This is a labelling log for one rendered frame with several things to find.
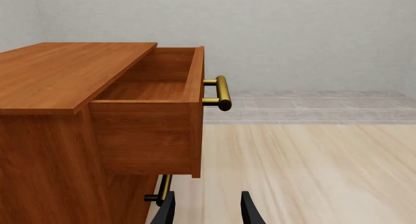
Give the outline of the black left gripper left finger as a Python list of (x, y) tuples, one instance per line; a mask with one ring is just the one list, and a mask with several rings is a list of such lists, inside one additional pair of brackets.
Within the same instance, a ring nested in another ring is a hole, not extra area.
[(151, 224), (173, 224), (176, 209), (175, 193), (168, 192)]

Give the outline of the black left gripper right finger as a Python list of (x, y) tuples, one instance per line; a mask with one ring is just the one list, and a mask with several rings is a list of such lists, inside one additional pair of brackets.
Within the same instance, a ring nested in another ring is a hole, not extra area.
[(248, 191), (242, 191), (241, 193), (240, 209), (243, 224), (266, 224)]

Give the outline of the open wooden drawer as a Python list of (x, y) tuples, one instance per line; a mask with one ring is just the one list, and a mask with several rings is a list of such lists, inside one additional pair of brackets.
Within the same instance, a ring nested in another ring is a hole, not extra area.
[(89, 109), (103, 166), (131, 175), (201, 176), (204, 48), (155, 48)]

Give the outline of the wooden cabinet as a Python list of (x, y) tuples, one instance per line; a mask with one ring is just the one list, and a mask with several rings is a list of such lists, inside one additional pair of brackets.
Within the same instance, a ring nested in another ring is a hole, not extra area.
[(155, 42), (0, 53), (0, 224), (145, 224), (154, 178), (106, 173), (89, 104)]

